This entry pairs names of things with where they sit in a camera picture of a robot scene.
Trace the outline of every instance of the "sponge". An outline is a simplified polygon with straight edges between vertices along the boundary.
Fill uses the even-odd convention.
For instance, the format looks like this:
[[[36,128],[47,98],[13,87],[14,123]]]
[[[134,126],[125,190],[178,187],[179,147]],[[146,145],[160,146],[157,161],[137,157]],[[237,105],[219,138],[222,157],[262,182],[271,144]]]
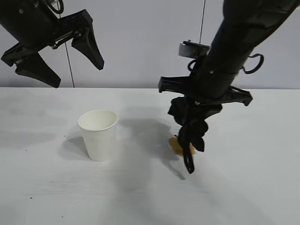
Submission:
[[[172,149],[176,155],[183,156],[183,149],[178,143],[177,136],[170,137],[169,144],[172,147]],[[192,144],[190,144],[189,149],[190,149],[192,155],[196,154],[195,148]]]

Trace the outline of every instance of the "white paper cup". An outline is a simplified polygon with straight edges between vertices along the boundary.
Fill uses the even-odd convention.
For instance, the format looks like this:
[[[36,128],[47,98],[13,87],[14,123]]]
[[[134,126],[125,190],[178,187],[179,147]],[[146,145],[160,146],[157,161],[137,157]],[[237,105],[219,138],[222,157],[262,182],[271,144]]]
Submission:
[[[89,157],[97,162],[109,160],[116,144],[118,116],[108,110],[94,110],[78,119]]]

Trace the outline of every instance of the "robotic arm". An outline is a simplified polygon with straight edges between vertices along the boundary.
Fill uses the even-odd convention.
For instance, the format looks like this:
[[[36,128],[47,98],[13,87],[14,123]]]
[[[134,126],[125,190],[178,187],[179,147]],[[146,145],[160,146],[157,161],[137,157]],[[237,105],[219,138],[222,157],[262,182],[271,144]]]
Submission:
[[[86,10],[58,18],[64,11],[63,0],[1,0],[0,24],[19,43],[7,50],[2,60],[18,75],[31,77],[59,87],[60,78],[38,54],[47,46],[57,49],[73,39],[72,46],[84,54],[96,68],[104,61],[94,36],[93,20]]]
[[[159,91],[184,94],[172,100],[169,114],[182,126],[178,142],[189,173],[195,169],[190,144],[204,151],[202,137],[208,130],[205,119],[221,112],[224,103],[250,104],[249,92],[230,85],[241,69],[250,74],[261,67],[263,55],[250,56],[251,52],[275,32],[299,4],[299,0],[225,0],[224,20],[211,47],[191,42],[180,46],[180,55],[194,59],[188,66],[190,76],[162,77]],[[248,57],[260,57],[259,64],[251,71],[243,67]]]

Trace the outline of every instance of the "tabletop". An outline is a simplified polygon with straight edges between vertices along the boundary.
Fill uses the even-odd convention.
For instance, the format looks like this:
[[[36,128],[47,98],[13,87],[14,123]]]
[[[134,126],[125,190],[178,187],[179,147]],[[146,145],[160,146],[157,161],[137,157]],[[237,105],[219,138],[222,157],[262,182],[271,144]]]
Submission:
[[[0,89],[0,224],[300,224],[300,90],[251,90],[207,120],[188,174],[168,145],[176,93]],[[91,161],[77,119],[119,116],[109,162]]]

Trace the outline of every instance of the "white backdrop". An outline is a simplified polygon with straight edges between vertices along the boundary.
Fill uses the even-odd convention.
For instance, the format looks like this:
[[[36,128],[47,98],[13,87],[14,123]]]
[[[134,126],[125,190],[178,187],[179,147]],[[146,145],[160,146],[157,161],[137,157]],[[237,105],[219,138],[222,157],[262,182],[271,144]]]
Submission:
[[[71,47],[71,68],[76,87],[156,88],[161,76],[188,75],[188,59],[179,57],[183,40],[199,41],[204,0],[64,0],[69,15],[87,9],[94,19],[99,49],[105,69],[98,71]],[[202,44],[210,45],[223,19],[223,0],[206,0]],[[300,56],[298,40],[300,11],[294,14],[267,41],[255,49],[266,57],[257,73],[242,72],[234,84],[242,88],[300,88],[297,71]],[[16,41],[1,27],[0,53]],[[50,47],[41,52],[48,65],[62,78],[61,87],[72,87],[66,49]],[[249,60],[247,68],[257,61]],[[0,62],[0,85],[6,87],[44,87],[45,84],[15,74]]]

